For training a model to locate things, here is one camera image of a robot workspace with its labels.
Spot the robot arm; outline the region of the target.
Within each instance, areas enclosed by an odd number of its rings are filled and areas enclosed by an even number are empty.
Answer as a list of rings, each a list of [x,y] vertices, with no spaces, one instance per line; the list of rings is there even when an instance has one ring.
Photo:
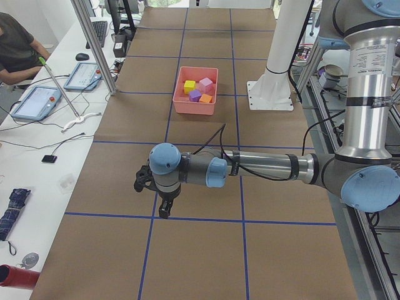
[[[349,207],[375,213],[399,197],[399,174],[386,150],[398,1],[324,1],[318,41],[326,49],[349,48],[344,134],[332,154],[276,154],[212,149],[194,152],[175,145],[154,146],[136,173],[134,190],[159,194],[159,216],[168,218],[181,185],[221,188],[229,176],[270,181],[300,180],[320,186]]]

